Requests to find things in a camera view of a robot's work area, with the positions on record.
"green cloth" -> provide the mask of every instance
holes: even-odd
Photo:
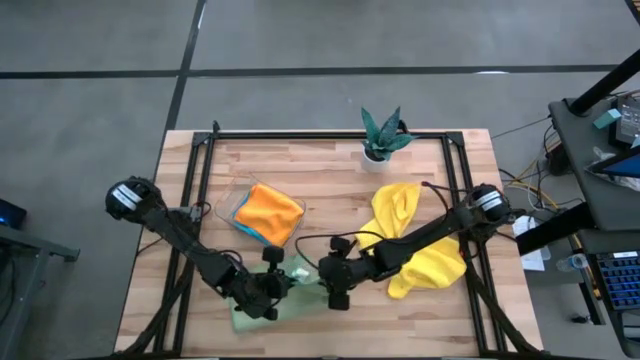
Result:
[[[267,267],[267,264],[261,264],[252,269],[251,272],[265,272],[267,271]],[[301,285],[296,285],[289,289],[287,297],[280,300],[275,306],[275,308],[278,309],[278,320],[276,321],[265,318],[252,319],[243,311],[234,311],[233,308],[236,307],[237,304],[230,298],[231,323],[236,333],[255,330],[305,314],[317,313],[328,309],[329,296],[327,289],[318,284],[320,278],[318,277],[317,271],[311,269],[300,256],[295,255],[286,258],[279,267],[283,269],[288,276],[292,276],[298,268],[307,271],[309,276],[300,281]]]

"computer monitor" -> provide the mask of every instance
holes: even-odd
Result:
[[[640,146],[591,165],[595,173],[640,178]]]

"white pot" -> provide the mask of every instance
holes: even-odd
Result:
[[[385,172],[389,168],[389,160],[373,161],[369,159],[362,148],[362,170],[367,172]]]

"green leaf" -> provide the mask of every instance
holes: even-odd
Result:
[[[391,158],[391,151],[374,150],[373,155],[375,155],[377,158],[389,160]]]
[[[396,111],[389,117],[389,119],[382,125],[382,130],[380,130],[380,139],[379,144],[382,146],[387,146],[396,132],[398,131],[398,123],[400,123],[400,107],[396,109]]]
[[[389,151],[400,150],[403,147],[409,145],[409,143],[413,139],[414,137],[409,134],[396,135],[393,139],[391,139],[391,142],[386,146],[386,148]]]
[[[364,129],[367,131],[367,141],[369,142],[369,146],[377,144],[378,138],[380,137],[380,129],[378,129],[378,125],[373,121],[371,114],[369,114],[367,110],[362,108],[361,113]]]

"potted plant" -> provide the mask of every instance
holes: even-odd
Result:
[[[400,107],[378,128],[371,114],[362,108],[362,122],[367,131],[367,140],[362,144],[362,168],[369,172],[382,172],[389,164],[391,154],[407,146],[413,136],[407,133],[407,127],[400,120]]]

